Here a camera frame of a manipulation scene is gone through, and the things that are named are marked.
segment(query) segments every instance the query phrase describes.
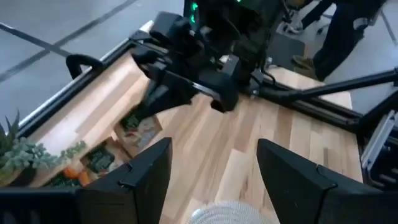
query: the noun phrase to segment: brown shoe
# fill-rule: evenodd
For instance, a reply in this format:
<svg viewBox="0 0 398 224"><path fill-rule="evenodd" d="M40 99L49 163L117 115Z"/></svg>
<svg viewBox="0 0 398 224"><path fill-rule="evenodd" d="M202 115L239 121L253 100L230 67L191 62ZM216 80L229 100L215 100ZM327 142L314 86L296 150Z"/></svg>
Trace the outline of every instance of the brown shoe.
<svg viewBox="0 0 398 224"><path fill-rule="evenodd" d="M313 65L313 61L311 58L305 58L300 55L293 55L292 60L294 63L296 63L297 65L300 65L303 68L312 69L312 70L315 69L315 66Z"/></svg>
<svg viewBox="0 0 398 224"><path fill-rule="evenodd" d="M315 75L314 69L303 69L303 68L294 67L294 72L318 81L318 77Z"/></svg>

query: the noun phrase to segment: cardboard box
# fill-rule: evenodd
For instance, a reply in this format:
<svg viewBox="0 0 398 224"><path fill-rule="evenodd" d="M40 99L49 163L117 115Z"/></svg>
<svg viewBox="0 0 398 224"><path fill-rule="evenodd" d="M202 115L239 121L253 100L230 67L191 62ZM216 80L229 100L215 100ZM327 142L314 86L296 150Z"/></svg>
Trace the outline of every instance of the cardboard box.
<svg viewBox="0 0 398 224"><path fill-rule="evenodd" d="M82 185L91 183L130 160L122 146L108 138L81 159L86 169L79 177Z"/></svg>
<svg viewBox="0 0 398 224"><path fill-rule="evenodd" d="M156 116L138 123L133 109L114 127L119 142L132 158L139 154L162 130Z"/></svg>

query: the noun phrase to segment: black device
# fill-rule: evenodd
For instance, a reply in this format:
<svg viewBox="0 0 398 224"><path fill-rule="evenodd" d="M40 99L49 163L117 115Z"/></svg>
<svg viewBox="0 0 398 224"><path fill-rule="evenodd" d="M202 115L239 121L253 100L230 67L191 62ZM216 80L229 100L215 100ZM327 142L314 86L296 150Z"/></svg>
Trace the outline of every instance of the black device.
<svg viewBox="0 0 398 224"><path fill-rule="evenodd" d="M159 223L171 165L164 138L86 187L0 189L0 223Z"/></svg>
<svg viewBox="0 0 398 224"><path fill-rule="evenodd" d="M398 194L383 192L260 139L257 160L281 224L398 223Z"/></svg>
<svg viewBox="0 0 398 224"><path fill-rule="evenodd" d="M56 102L54 101L42 109L29 122L22 125L19 136L29 136L87 83L99 76L121 55L131 51L138 66L152 80L143 100L137 106L137 118L139 119L169 108L189 104L191 98L197 93L204 93L212 97L211 107L225 113L234 109L239 93L243 93L271 100L356 133L359 143L364 144L381 116L386 111L396 109L398 92L395 92L366 115L323 101L316 96L393 82L398 79L397 69L305 91L292 90L275 80L264 78L265 71L262 69L262 61L266 56L266 49L263 47L267 47L267 40L272 38L276 24L283 18L284 3L279 0L262 1L263 8L267 8L267 4L270 4L269 9L275 9L267 14L275 16L267 17L267 15L261 14L261 10L259 10L262 9L261 7L254 9L242 5L241 3L244 1L197 1L197 6L195 6L197 11L193 18L195 24L192 24L191 16L182 17L161 12L149 34L142 31L135 32L103 61L85 55L70 55L67 58L67 65L72 77L77 77L82 72L80 65L89 65L92 66L92 69L83 75L77 84L67 89L64 95L59 96ZM265 39L257 39L252 34L258 34ZM229 55L229 57L222 61L222 55ZM387 143L391 146L398 146L397 137L398 132L394 129ZM259 146L259 149L266 148L264 152L257 150L259 165L264 183L267 189L271 189L270 197L282 224L294 223L294 221L300 223L358 223L364 221L369 223L378 220L377 218L380 218L381 222L389 222L385 218L396 221L390 210L384 210L391 205L390 199L395 201L395 194L380 192L353 182L297 156L295 159L289 159L294 156L285 152L285 149L281 147L263 144L259 144ZM270 164L273 164L275 169L273 167L270 169L268 167ZM287 176L280 178L275 176L271 170ZM112 174L110 173L109 178L105 177L102 184L111 180ZM144 180L152 178L151 175L143 177L145 177ZM112 179L113 184L117 189L125 190L120 185L120 178L121 176ZM284 197L286 189L294 189L294 194L292 194L294 202ZM313 189L316 192L313 198L303 198L308 189ZM0 197L10 201L16 196L21 196L20 194L23 194L23 191L3 191ZM33 198L43 197L33 191L29 191L25 195L30 194L33 195ZM72 195L74 198L78 198L75 192ZM88 196L87 200L89 202L93 198ZM300 204L300 207L296 209L294 203ZM133 210L139 210L139 208L128 205L127 202L126 206ZM377 214L376 218L369 217L370 212L359 212L361 209L369 211L373 207L380 208L375 213ZM160 216L159 209L152 212L150 215ZM289 212L293 212L292 218L285 217L289 215ZM158 218L144 223L155 223L156 220Z"/></svg>

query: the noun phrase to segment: white textured object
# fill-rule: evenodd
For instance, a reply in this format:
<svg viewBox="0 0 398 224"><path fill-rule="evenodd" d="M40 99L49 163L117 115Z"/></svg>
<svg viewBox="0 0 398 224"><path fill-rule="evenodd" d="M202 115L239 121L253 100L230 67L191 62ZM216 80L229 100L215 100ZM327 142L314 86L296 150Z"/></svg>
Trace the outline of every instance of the white textured object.
<svg viewBox="0 0 398 224"><path fill-rule="evenodd" d="M256 209L242 202L221 202L196 210L188 224L271 224Z"/></svg>

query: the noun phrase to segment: plant pot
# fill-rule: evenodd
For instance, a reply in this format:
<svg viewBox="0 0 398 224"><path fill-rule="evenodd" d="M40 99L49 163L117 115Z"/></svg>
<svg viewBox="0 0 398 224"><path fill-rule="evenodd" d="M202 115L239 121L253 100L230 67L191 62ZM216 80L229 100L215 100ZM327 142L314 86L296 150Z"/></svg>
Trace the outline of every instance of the plant pot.
<svg viewBox="0 0 398 224"><path fill-rule="evenodd" d="M30 184L34 177L36 176L37 169L28 167L23 170L15 171L10 177L8 178L8 187L25 187L26 185Z"/></svg>

